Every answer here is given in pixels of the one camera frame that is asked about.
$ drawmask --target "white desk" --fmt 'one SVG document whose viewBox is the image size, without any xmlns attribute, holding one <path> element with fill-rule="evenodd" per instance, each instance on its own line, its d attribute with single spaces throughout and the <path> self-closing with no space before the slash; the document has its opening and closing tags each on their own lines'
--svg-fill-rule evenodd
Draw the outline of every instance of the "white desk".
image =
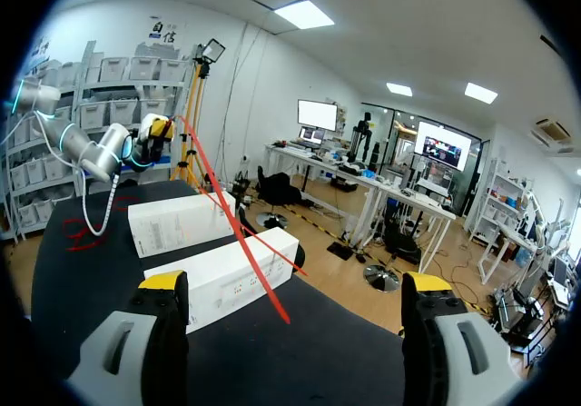
<svg viewBox="0 0 581 406">
<path fill-rule="evenodd" d="M 277 163 L 275 164 L 275 168 L 271 169 L 271 156 L 275 153 L 277 155 Z M 440 218 L 436 231 L 433 233 L 432 238 L 429 241 L 428 249 L 423 253 L 420 263 L 419 263 L 419 272 L 424 272 L 428 268 L 429 264 L 432 262 L 434 255 L 439 249 L 446 232 L 448 231 L 448 227 L 450 222 L 456 220 L 456 215 L 453 213 L 449 213 L 448 211 L 444 211 L 434 199 L 430 199 L 425 194 L 421 193 L 413 193 L 410 197 L 407 197 L 404 193 L 401 192 L 399 188 L 392 187 L 390 185 L 386 185 L 384 183 L 380 183 L 374 179 L 369 179 L 367 177 L 362 176 L 355 176 L 353 174 L 345 173 L 337 169 L 336 164 L 332 163 L 323 163 L 320 161 L 316 161 L 314 159 L 309 158 L 305 153 L 297 153 L 293 150 L 288 150 L 286 148 L 274 147 L 272 145 L 267 145 L 265 149 L 264 155 L 264 163 L 263 167 L 268 175 L 272 173 L 277 173 L 283 170 L 282 167 L 282 157 L 289 157 L 295 159 L 297 161 L 301 161 L 307 165 L 311 165 L 315 168 L 321 168 L 328 170 L 329 172 L 335 173 L 337 176 L 342 177 L 348 181 L 352 181 L 354 183 L 358 183 L 369 188 L 369 192 L 367 194 L 367 199 L 359 215 L 357 220 L 357 224 L 353 228 L 350 237 L 350 245 L 352 247 L 359 247 L 365 245 L 365 242 L 369 238 L 369 234 L 373 232 L 373 228 L 371 223 L 379 209 L 381 204 L 384 204 L 388 197 L 397 200 L 398 202 L 402 202 L 411 206 L 412 208 L 418 209 L 428 215 L 435 216 Z M 334 206 L 322 202 L 319 199 L 306 195 L 303 193 L 305 197 L 310 198 L 313 202 L 320 204 L 327 209 L 338 212 L 343 215 L 348 215 L 343 211 L 337 211 L 337 208 Z M 432 245 L 436 242 L 432 252 L 430 253 L 430 249 Z"/>
<path fill-rule="evenodd" d="M 488 259 L 488 255 L 490 254 L 490 250 L 492 249 L 492 245 L 494 244 L 494 241 L 498 237 L 498 232 L 502 232 L 502 234 L 505 235 L 505 243 L 502 244 L 502 247 L 500 248 L 500 252 L 498 252 L 498 256 L 493 261 L 492 266 L 490 267 L 490 270 L 488 270 L 486 272 L 484 270 L 484 261 L 486 261 Z M 490 243 L 488 243 L 487 249 L 484 251 L 484 253 L 482 253 L 480 260 L 478 261 L 478 270 L 480 271 L 480 279 L 482 279 L 483 285 L 486 285 L 486 283 L 488 282 L 488 279 L 490 279 L 490 276 L 498 267 L 500 260 L 502 259 L 505 252 L 507 251 L 507 247 L 508 247 L 509 243 L 511 243 L 511 242 L 515 243 L 515 244 L 521 246 L 523 249 L 527 249 L 528 251 L 533 253 L 533 256 L 531 256 L 531 258 L 528 260 L 528 264 L 524 269 L 525 272 L 528 270 L 528 266 L 533 261 L 533 259 L 535 257 L 535 252 L 537 251 L 536 245 L 534 245 L 530 241 L 525 240 L 520 233 L 518 233 L 517 231 L 515 231 L 513 229 L 510 229 L 509 227 L 507 227 L 503 223 L 498 223 L 498 232 L 494 236 L 494 238 L 492 238 L 490 240 Z"/>
<path fill-rule="evenodd" d="M 421 186 L 422 188 L 431 191 L 433 193 L 436 193 L 437 195 L 440 195 L 444 198 L 448 197 L 448 190 L 446 188 L 444 188 L 443 186 L 436 185 L 435 183 L 430 182 L 428 179 L 420 178 L 416 182 L 416 185 Z"/>
</svg>

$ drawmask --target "monitor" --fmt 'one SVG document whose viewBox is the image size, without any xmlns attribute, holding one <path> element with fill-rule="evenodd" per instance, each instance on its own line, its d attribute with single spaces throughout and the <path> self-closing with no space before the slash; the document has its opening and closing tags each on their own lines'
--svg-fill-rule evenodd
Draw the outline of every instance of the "monitor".
<svg viewBox="0 0 581 406">
<path fill-rule="evenodd" d="M 323 142 L 323 136 L 325 136 L 325 131 L 305 126 L 301 127 L 299 134 L 301 140 L 317 145 L 320 145 Z"/>
<path fill-rule="evenodd" d="M 335 132 L 338 113 L 339 108 L 335 104 L 299 100 L 299 124 Z"/>
<path fill-rule="evenodd" d="M 433 124 L 419 122 L 414 152 L 464 171 L 472 141 Z"/>
</svg>

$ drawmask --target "ceiling light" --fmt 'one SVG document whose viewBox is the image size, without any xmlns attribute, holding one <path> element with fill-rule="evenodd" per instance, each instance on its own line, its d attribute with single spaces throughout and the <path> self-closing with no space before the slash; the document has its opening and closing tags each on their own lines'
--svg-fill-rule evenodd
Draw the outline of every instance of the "ceiling light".
<svg viewBox="0 0 581 406">
<path fill-rule="evenodd" d="M 299 29 L 335 25 L 317 6 L 309 0 L 284 6 L 274 11 L 277 15 L 290 21 Z"/>
<path fill-rule="evenodd" d="M 411 88 L 409 88 L 408 86 L 405 85 L 398 85 L 398 84 L 391 84 L 389 82 L 386 83 L 386 85 L 388 86 L 388 89 L 393 93 L 393 94 L 402 94 L 402 95 L 406 95 L 407 97 L 411 97 Z"/>
<path fill-rule="evenodd" d="M 490 91 L 480 85 L 472 84 L 471 82 L 468 82 L 468 85 L 466 85 L 464 94 L 485 104 L 491 104 L 498 96 L 498 93 Z"/>
</svg>

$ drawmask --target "ceiling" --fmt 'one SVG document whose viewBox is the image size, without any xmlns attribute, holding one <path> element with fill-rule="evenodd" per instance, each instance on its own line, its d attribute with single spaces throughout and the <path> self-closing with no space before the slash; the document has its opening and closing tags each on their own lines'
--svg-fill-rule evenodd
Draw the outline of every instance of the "ceiling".
<svg viewBox="0 0 581 406">
<path fill-rule="evenodd" d="M 62 0 L 57 8 L 92 1 Z M 535 121 L 553 118 L 581 148 L 576 91 L 559 55 L 539 38 L 550 34 L 522 0 L 311 0 L 335 25 L 308 30 L 252 0 L 175 1 L 280 35 L 334 70 L 367 102 L 445 114 L 480 128 L 500 122 L 523 134 Z M 256 1 L 278 8 L 296 0 Z M 413 97 L 391 94 L 386 82 L 410 86 Z M 497 100 L 488 105 L 466 97 L 467 82 L 498 92 Z M 581 168 L 581 159 L 575 162 Z"/>
</svg>

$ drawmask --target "white wall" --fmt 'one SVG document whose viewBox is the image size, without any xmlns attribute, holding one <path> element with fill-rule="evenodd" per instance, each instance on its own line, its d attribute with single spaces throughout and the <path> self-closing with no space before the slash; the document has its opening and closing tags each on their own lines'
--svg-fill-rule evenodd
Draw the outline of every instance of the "white wall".
<svg viewBox="0 0 581 406">
<path fill-rule="evenodd" d="M 579 198 L 579 185 L 570 182 L 532 140 L 496 124 L 489 155 L 504 159 L 510 173 L 516 177 L 534 179 L 533 192 L 548 222 L 555 220 L 559 198 L 564 201 L 561 219 L 573 218 Z"/>
<path fill-rule="evenodd" d="M 244 22 L 229 15 L 195 5 L 154 0 L 114 0 L 83 5 L 47 19 L 39 32 L 49 38 L 48 54 L 61 62 L 80 61 L 86 42 L 96 40 L 95 51 L 105 56 L 132 56 L 135 47 L 151 31 L 151 15 L 174 23 L 182 32 L 181 54 L 197 44 L 216 38 L 226 46 L 218 63 L 212 65 L 202 102 L 199 136 L 214 164 L 230 91 L 236 48 Z M 348 120 L 359 116 L 359 93 L 330 69 L 276 36 L 248 26 L 242 59 L 226 124 L 226 168 L 228 178 L 237 171 L 241 157 L 251 158 L 251 174 L 261 163 L 264 145 L 277 139 L 296 137 L 297 100 L 329 98 L 347 107 Z M 246 126 L 248 137 L 245 141 Z M 346 136 L 350 135 L 347 127 Z M 221 165 L 215 169 L 221 174 Z"/>
</svg>

